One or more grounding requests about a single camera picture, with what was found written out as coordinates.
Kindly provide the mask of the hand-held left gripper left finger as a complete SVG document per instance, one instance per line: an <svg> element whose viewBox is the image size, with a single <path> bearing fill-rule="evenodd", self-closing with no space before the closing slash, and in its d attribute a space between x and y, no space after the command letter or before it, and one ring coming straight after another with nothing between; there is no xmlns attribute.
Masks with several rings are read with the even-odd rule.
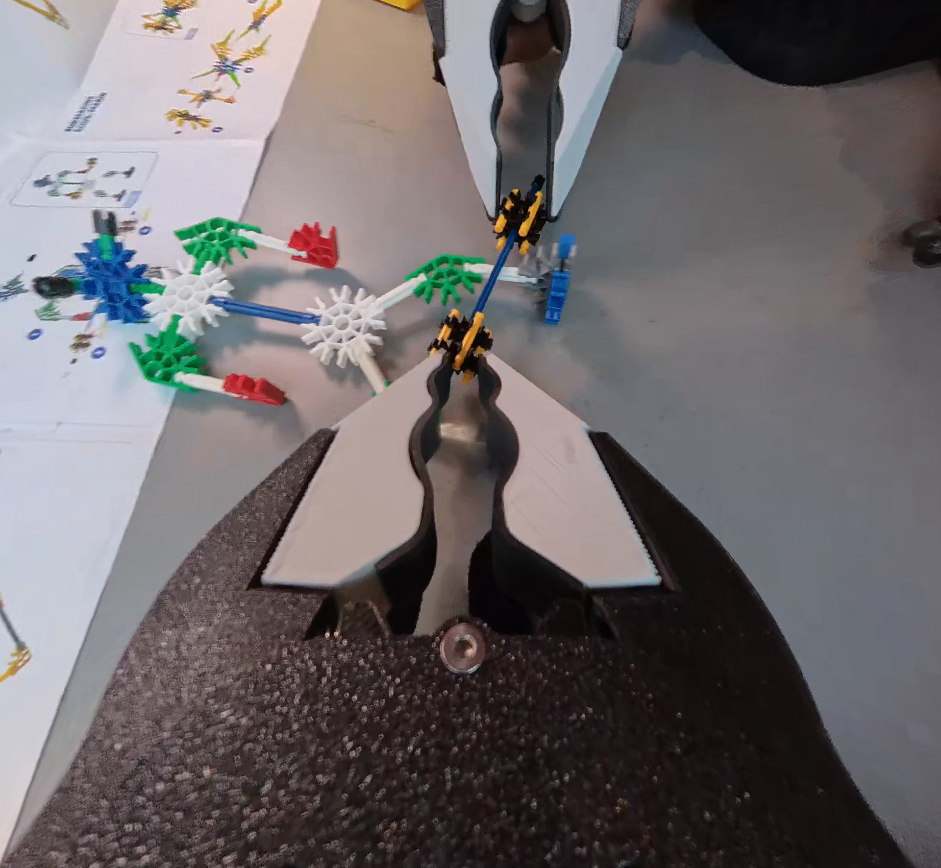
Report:
<svg viewBox="0 0 941 868"><path fill-rule="evenodd" d="M373 580L395 634L417 627L437 561L428 463L441 445L451 373L427 357L347 415L261 568L261 584L333 599Z"/></svg>

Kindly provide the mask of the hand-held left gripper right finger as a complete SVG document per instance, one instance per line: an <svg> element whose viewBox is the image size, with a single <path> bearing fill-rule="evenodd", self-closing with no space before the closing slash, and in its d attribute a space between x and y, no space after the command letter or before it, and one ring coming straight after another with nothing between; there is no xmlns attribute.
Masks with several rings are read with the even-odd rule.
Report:
<svg viewBox="0 0 941 868"><path fill-rule="evenodd" d="M598 596L661 572L580 416L498 357L477 381L496 475L470 614L504 635L611 635Z"/></svg>

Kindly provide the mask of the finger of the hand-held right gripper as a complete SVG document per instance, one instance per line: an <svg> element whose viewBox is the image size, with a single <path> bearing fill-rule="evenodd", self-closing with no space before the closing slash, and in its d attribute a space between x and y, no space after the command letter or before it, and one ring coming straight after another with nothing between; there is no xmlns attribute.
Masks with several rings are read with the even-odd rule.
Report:
<svg viewBox="0 0 941 868"><path fill-rule="evenodd" d="M621 0L552 0L562 25L563 59L549 109L558 110L550 137L547 209L556 220L582 167L618 71Z"/></svg>
<svg viewBox="0 0 941 868"><path fill-rule="evenodd" d="M491 219L499 207L501 166L496 42L506 4L507 0L443 0L441 72L474 184Z"/></svg>

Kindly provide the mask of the black orange toy wheel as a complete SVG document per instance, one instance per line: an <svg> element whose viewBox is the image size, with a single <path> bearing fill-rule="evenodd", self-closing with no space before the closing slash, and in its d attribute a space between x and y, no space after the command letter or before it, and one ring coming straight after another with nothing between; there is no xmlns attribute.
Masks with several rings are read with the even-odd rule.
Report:
<svg viewBox="0 0 941 868"><path fill-rule="evenodd" d="M468 384L478 375L492 347L493 335L486 326L484 312L477 310L469 317L454 309L428 351L430 356L438 355L446 368Z"/></svg>
<svg viewBox="0 0 941 868"><path fill-rule="evenodd" d="M526 193L515 189L502 200L493 226L499 251L512 243L526 255L538 244L547 224L544 188L545 178L537 176Z"/></svg>

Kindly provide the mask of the thin blue toy rod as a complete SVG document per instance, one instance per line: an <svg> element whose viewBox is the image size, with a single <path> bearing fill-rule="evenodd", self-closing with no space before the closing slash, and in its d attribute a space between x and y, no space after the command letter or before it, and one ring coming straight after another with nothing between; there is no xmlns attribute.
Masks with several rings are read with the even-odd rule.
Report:
<svg viewBox="0 0 941 868"><path fill-rule="evenodd" d="M543 177L545 178L545 188L544 188L544 192L545 192L545 189L546 189L546 177L545 177L544 175L542 175L542 174L537 175L537 176L543 176ZM492 291L493 291L493 289L494 289L496 283L498 282L498 280L499 280L499 278L500 278L500 273L502 272L503 268L505 267L505 265L506 265L506 263L507 263L507 261L508 261L510 255L511 255L512 252L515 251L515 250L518 251L518 252L520 252L519 249L518 249L514 244L512 244L512 243L511 243L509 246L505 247L503 250L501 250L501 251L498 250L497 261L496 261L495 265L493 266L493 268L492 268L490 274L488 275L488 279L487 279L487 282L486 282L485 286L483 286L483 288L482 288L482 290L481 290L481 292L480 292L480 294L479 294L479 296L478 296L478 299L477 299L477 301L476 301L476 303L475 303L475 306L474 306L474 311L473 311L473 313L474 313L475 311L477 311L477 310L480 310L480 311L482 311L482 312L485 312L488 299L489 299L489 297L490 297L490 295L491 295L491 293L492 293Z"/></svg>

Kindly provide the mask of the person's right hand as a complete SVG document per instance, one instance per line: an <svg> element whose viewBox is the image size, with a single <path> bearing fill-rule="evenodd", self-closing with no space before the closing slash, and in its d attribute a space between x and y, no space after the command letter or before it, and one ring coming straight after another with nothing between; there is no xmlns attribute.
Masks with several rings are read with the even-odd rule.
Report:
<svg viewBox="0 0 941 868"><path fill-rule="evenodd" d="M513 20L505 30L500 66L539 61L552 53L555 47L554 34L546 17L530 23Z"/></svg>

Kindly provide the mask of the multicoloured construction toy model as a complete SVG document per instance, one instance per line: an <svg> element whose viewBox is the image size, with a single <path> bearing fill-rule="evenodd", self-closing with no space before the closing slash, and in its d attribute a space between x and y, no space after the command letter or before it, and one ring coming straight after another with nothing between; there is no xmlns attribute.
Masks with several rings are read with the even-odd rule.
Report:
<svg viewBox="0 0 941 868"><path fill-rule="evenodd" d="M57 303L80 296L93 304L93 310L79 315L80 320L101 316L105 321L154 327L143 345L130 346L135 366L148 382L273 406L285 404L287 398L264 378L238 373L217 378L208 372L198 340L209 328L216 328L220 319L245 316L295 326L312 356L324 366L358 368L376 395L390 385L374 356L383 343L380 332L386 329L387 311L411 297L428 304L439 297L441 306L448 309L443 321L454 309L470 317L496 263L441 254L379 296L344 286L332 289L327 301L317 298L312 308L285 310L235 299L224 267L232 265L234 254L246 258L250 251L263 247L288 254L306 266L333 269L339 260L335 228L323 233L319 224L303 225L282 241L259 227L213 218L175 232L182 242L183 262L151 269L136 263L135 251L120 241L113 213L94 211L93 225L93 239L76 254L77 267L33 279L31 287L44 302L38 317L60 319ZM544 311L544 321L559 324L569 296L576 240L575 235L564 234L549 248L538 242L525 256L513 251L497 283L531 289Z"/></svg>

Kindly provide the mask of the person's right leg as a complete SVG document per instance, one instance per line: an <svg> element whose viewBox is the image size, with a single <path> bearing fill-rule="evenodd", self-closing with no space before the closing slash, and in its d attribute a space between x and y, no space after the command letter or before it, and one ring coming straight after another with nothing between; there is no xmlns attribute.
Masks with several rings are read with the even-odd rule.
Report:
<svg viewBox="0 0 941 868"><path fill-rule="evenodd" d="M734 64L783 86L830 86L940 54L940 0L693 0Z"/></svg>

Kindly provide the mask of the white instruction sheet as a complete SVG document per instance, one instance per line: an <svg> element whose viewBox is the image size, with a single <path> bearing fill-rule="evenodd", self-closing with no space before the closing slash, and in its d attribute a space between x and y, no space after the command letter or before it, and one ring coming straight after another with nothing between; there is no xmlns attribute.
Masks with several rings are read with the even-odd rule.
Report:
<svg viewBox="0 0 941 868"><path fill-rule="evenodd" d="M175 396L135 284L245 221L322 3L41 1L2 4L2 853Z"/></svg>

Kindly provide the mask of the dark grey round object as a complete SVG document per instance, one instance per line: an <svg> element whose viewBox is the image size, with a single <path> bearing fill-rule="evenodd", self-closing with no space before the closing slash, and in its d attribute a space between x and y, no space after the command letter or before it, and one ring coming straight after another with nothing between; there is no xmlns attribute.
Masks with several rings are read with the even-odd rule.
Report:
<svg viewBox="0 0 941 868"><path fill-rule="evenodd" d="M907 227L901 239L912 252L912 262L922 269L940 267L940 221L930 219Z"/></svg>

